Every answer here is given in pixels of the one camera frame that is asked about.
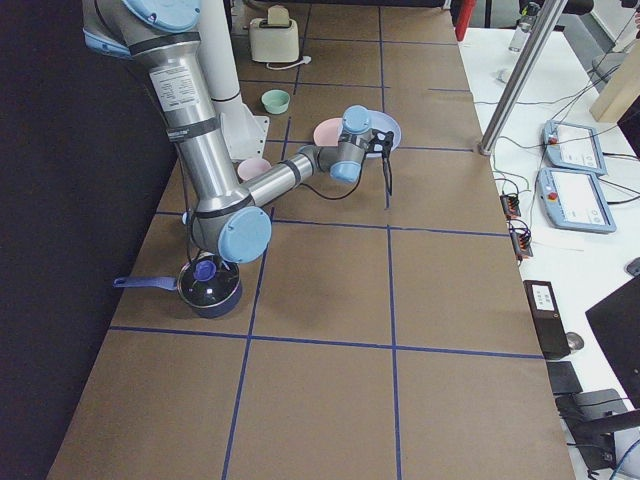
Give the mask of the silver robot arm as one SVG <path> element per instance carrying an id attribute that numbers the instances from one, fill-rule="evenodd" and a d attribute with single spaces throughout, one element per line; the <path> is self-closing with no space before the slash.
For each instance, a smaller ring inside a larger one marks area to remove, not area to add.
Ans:
<path id="1" fill-rule="evenodd" d="M 133 60 L 148 72 L 169 140 L 186 164 L 198 204 L 191 237 L 204 251 L 248 263 L 268 246 L 272 226 L 263 206 L 316 172 L 344 183 L 358 180 L 381 135 L 365 107 L 349 107 L 334 147 L 302 147 L 248 181 L 239 181 L 229 153 L 233 131 L 246 131 L 226 9 L 220 1 L 85 1 L 86 45 Z"/>

